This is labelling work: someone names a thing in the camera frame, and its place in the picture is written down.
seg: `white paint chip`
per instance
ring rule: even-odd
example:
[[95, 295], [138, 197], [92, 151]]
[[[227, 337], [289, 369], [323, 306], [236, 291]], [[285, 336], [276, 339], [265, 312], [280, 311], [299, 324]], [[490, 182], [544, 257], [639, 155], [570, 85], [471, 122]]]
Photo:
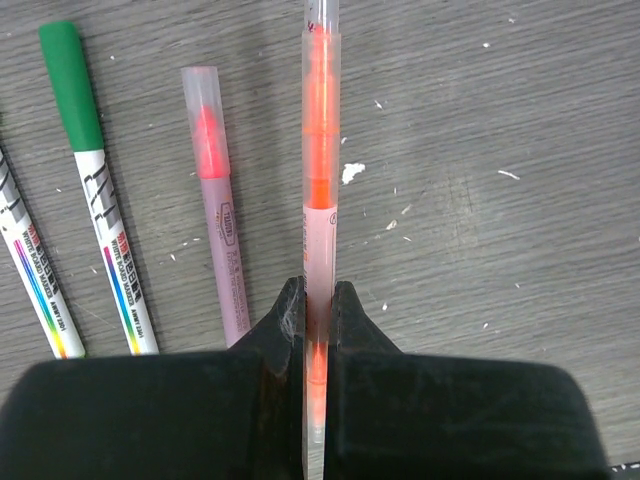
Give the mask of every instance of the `white paint chip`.
[[366, 170], [367, 166], [364, 163], [346, 163], [344, 170], [342, 171], [342, 184], [349, 185], [353, 178]]
[[519, 176], [514, 175], [514, 174], [513, 174], [513, 173], [511, 173], [511, 172], [507, 172], [506, 170], [498, 170], [498, 173], [499, 173], [500, 175], [506, 175], [507, 177], [511, 177], [511, 178], [513, 178], [514, 180], [520, 180], [520, 177], [519, 177]]

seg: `gray wood surface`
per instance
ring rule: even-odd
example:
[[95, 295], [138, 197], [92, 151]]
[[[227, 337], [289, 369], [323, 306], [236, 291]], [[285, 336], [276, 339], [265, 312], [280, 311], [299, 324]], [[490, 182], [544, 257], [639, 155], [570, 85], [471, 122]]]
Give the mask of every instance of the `gray wood surface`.
[[[184, 352], [224, 340], [179, 68], [220, 68], [255, 321], [302, 269], [300, 3], [0, 0], [2, 142], [91, 355], [127, 346], [37, 27], [83, 34], [158, 341]], [[405, 351], [570, 371], [612, 462], [640, 458], [638, 24], [633, 0], [341, 9], [341, 161], [366, 171], [338, 277]], [[0, 305], [4, 396], [51, 358], [5, 248]]]

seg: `marker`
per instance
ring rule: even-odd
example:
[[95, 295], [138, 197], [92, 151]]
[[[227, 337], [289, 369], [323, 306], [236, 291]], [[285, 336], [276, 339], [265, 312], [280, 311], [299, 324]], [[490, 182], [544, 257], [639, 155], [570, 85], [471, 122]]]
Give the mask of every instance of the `marker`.
[[211, 256], [227, 347], [251, 330], [231, 197], [231, 167], [222, 116], [218, 70], [182, 69], [196, 171], [207, 216]]
[[335, 288], [340, 166], [338, 0], [306, 0], [302, 33], [304, 283], [307, 294], [307, 422], [324, 439], [327, 351]]
[[53, 93], [76, 159], [129, 350], [134, 355], [158, 353], [105, 163], [104, 142], [80, 37], [70, 22], [43, 25], [39, 35]]
[[0, 230], [56, 358], [85, 351], [36, 227], [0, 151]]

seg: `colorful stripe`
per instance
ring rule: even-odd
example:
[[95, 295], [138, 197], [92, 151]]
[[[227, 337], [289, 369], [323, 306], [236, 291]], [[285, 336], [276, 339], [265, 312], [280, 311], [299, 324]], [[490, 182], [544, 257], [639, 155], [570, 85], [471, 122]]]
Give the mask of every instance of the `colorful stripe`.
[[122, 289], [120, 288], [120, 280], [118, 279], [118, 275], [116, 274], [116, 268], [113, 264], [113, 259], [111, 258], [111, 251], [109, 247], [104, 247], [104, 256], [107, 259], [107, 265], [109, 266], [109, 275], [111, 276], [111, 283], [113, 284], [113, 288], [116, 291], [116, 298], [118, 300], [118, 307], [120, 307], [120, 311], [122, 312], [122, 318], [124, 319], [124, 324], [127, 329], [127, 336], [129, 337], [129, 344], [131, 345], [131, 349], [134, 354], [140, 353], [140, 347], [138, 346], [138, 339], [133, 330], [133, 324], [131, 323], [131, 318], [129, 318], [129, 310], [127, 310], [127, 305], [124, 302], [124, 295], [122, 295]]
[[20, 257], [20, 262], [22, 262], [22, 266], [24, 271], [27, 273], [27, 277], [29, 278], [29, 283], [31, 284], [31, 289], [33, 290], [36, 298], [38, 299], [38, 304], [40, 305], [40, 309], [44, 315], [44, 318], [47, 322], [47, 327], [49, 328], [49, 332], [51, 334], [51, 338], [58, 349], [58, 353], [60, 358], [67, 358], [67, 352], [65, 352], [64, 344], [62, 343], [62, 339], [60, 338], [60, 334], [56, 330], [56, 323], [53, 321], [53, 317], [51, 316], [51, 312], [49, 311], [49, 306], [47, 305], [47, 301], [44, 298], [44, 294], [40, 285], [38, 284], [37, 278], [33, 269], [31, 268], [31, 263], [29, 263], [29, 257], [22, 248], [22, 244], [20, 240], [16, 240], [13, 242], [13, 245], [16, 247], [16, 251], [18, 252], [18, 256]]

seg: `orange pen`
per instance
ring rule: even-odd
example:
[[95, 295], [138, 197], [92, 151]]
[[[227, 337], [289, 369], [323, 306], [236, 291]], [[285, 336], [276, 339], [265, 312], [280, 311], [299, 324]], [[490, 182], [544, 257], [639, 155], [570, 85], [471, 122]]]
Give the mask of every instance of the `orange pen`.
[[307, 0], [302, 34], [304, 283], [307, 295], [307, 423], [324, 439], [327, 350], [335, 287], [340, 167], [338, 1]]

